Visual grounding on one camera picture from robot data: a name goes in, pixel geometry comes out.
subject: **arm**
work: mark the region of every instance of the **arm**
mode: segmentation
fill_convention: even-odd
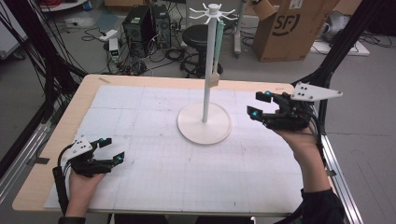
[[[290,146],[301,167],[304,192],[330,189],[329,179],[317,148],[317,140],[309,129],[299,132],[276,131]]]
[[[104,177],[104,174],[100,174],[89,178],[84,175],[77,175],[73,170],[71,171],[69,177],[69,205],[65,216],[61,217],[59,223],[76,223],[75,221],[70,221],[69,217],[80,217],[80,219],[85,217],[96,187]]]
[[[276,131],[290,146],[303,173],[303,223],[344,223],[344,206],[332,192],[320,157],[317,140],[309,129],[299,132]]]

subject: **cardboard box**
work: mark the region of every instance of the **cardboard box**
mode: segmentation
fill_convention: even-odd
[[[105,6],[107,7],[148,6],[150,4],[151,0],[105,0]]]
[[[339,0],[262,0],[253,41],[260,62],[303,60]]]
[[[334,8],[334,11],[339,11],[344,15],[352,16],[360,4],[361,0],[341,0]]]

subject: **circular base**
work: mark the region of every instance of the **circular base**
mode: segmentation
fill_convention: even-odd
[[[204,103],[184,107],[177,118],[177,126],[184,137],[200,145],[214,145],[231,132],[231,117],[220,105],[210,103],[207,122],[203,122]]]

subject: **printed logo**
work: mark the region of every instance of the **printed logo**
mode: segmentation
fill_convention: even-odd
[[[300,20],[300,14],[295,16],[278,16],[276,18],[276,26],[273,31],[273,35],[282,36],[290,34],[294,28],[296,28],[298,21]]]

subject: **person's left hand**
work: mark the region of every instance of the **person's left hand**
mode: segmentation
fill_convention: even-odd
[[[93,194],[105,174],[94,177],[78,175],[71,171],[69,177],[70,200],[66,210],[66,217],[84,217],[88,210]]]

